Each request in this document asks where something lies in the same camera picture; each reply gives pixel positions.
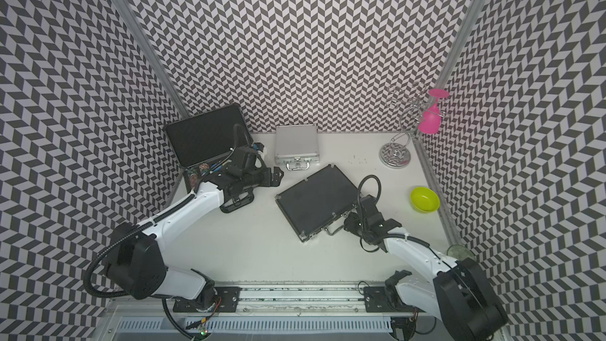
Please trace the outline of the large black poker case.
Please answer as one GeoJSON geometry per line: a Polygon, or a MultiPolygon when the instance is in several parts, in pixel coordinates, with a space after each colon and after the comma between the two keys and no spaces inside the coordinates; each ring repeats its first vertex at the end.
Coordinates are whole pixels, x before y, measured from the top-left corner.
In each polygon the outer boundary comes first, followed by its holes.
{"type": "Polygon", "coordinates": [[[217,171],[235,148],[253,143],[238,104],[169,123],[163,131],[189,191],[197,189],[202,176],[217,171]]]}

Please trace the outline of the small silver poker case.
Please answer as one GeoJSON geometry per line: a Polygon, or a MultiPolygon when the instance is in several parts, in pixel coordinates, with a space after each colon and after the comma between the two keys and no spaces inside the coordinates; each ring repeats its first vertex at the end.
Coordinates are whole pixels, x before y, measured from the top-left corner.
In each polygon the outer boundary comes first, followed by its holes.
{"type": "Polygon", "coordinates": [[[288,171],[306,171],[320,162],[320,148],[315,125],[278,126],[275,163],[288,171]]]}

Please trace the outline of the black textured poker case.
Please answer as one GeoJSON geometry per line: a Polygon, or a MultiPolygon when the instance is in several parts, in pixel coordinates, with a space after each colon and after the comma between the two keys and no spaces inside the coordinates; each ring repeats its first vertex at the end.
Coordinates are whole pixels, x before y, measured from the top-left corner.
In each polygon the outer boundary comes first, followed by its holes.
{"type": "Polygon", "coordinates": [[[276,204],[301,242],[307,242],[355,209],[357,187],[334,164],[276,196],[276,204]]]}

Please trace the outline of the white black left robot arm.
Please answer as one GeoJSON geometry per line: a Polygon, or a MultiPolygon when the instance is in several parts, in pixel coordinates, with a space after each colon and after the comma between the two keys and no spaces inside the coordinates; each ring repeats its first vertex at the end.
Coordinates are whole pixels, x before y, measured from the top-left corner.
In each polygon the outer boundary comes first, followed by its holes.
{"type": "Polygon", "coordinates": [[[116,227],[110,246],[85,270],[85,291],[96,298],[184,298],[210,306],[216,294],[213,281],[195,269],[170,267],[164,253],[203,216],[245,207],[253,202],[254,189],[278,187],[283,177],[280,168],[266,165],[262,143],[235,148],[218,167],[199,176],[176,204],[138,224],[116,227]]]}

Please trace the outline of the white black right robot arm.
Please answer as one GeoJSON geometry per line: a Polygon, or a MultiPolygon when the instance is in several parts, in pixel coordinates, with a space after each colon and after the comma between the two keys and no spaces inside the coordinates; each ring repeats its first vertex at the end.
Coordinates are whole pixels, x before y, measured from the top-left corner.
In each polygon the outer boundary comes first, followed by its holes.
{"type": "Polygon", "coordinates": [[[508,314],[475,260],[458,260],[385,219],[371,195],[359,197],[344,229],[370,246],[404,260],[411,271],[386,279],[392,304],[416,307],[440,320],[454,340],[487,340],[508,323],[508,314]]]}

